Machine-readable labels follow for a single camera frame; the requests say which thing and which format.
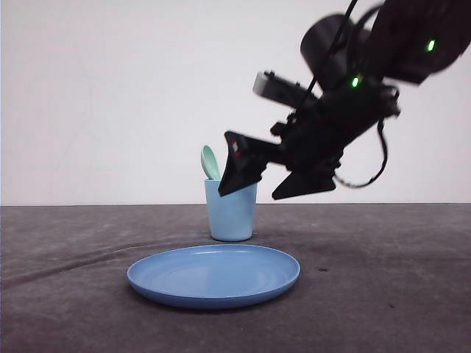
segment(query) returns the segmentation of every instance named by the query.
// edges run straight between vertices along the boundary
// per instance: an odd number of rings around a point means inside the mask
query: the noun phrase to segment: light blue plate
[[[161,252],[127,270],[131,286],[161,304],[225,309],[286,292],[300,275],[292,256],[263,246],[221,244]]]

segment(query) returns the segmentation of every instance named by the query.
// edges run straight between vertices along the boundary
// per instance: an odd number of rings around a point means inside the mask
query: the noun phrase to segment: white wall
[[[357,18],[376,0],[359,1]],[[252,93],[257,71],[307,85],[300,41],[348,0],[3,0],[2,204],[205,201],[199,151],[224,167],[223,133],[274,140],[288,108]],[[469,202],[471,54],[419,89],[386,124],[390,161],[371,187],[285,202]],[[340,174],[380,166],[374,130]],[[270,166],[258,201],[288,174]]]

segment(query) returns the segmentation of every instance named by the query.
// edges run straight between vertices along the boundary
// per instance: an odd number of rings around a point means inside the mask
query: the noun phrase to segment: spoon head
[[[220,180],[221,173],[219,172],[218,163],[214,156],[213,150],[209,146],[204,146],[201,151],[201,166],[205,171],[206,176],[212,180]]]

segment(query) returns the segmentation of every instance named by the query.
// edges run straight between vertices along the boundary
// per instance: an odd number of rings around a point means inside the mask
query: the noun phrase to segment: robotic arm
[[[259,73],[253,91],[288,105],[294,111],[277,122],[271,133],[279,144],[227,131],[228,156],[219,186],[221,196],[261,180],[267,163],[283,164],[291,172],[272,196],[283,199],[334,190],[335,169],[344,147],[371,126],[378,125],[387,161],[383,121],[399,115],[399,90],[385,77],[419,85],[430,74],[451,65],[471,41],[469,0],[386,0],[354,24],[350,13],[331,15],[315,23],[301,42],[301,53],[314,74],[307,89],[275,75]],[[372,30],[365,23],[377,14]],[[318,82],[323,94],[312,88]]]

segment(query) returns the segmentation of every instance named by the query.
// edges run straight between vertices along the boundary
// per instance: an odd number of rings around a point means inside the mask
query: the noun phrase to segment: plastic cup
[[[211,237],[220,241],[242,241],[252,237],[257,184],[221,197],[221,180],[205,180]]]

